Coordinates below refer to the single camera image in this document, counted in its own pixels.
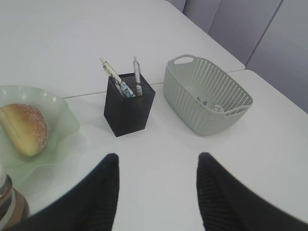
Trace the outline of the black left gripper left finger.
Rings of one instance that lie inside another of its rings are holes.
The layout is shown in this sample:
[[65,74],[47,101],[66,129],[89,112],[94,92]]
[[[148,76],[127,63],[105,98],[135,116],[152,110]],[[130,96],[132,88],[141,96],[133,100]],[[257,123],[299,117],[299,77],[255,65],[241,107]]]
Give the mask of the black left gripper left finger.
[[11,231],[110,231],[119,195],[119,158],[107,154],[58,200],[9,228]]

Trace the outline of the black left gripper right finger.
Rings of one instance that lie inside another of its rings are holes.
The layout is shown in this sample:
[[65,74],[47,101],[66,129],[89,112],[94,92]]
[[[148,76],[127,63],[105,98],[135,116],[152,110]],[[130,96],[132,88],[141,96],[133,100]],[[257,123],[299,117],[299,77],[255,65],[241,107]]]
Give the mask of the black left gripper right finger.
[[307,223],[252,192],[210,153],[200,153],[198,206],[206,231],[306,231]]

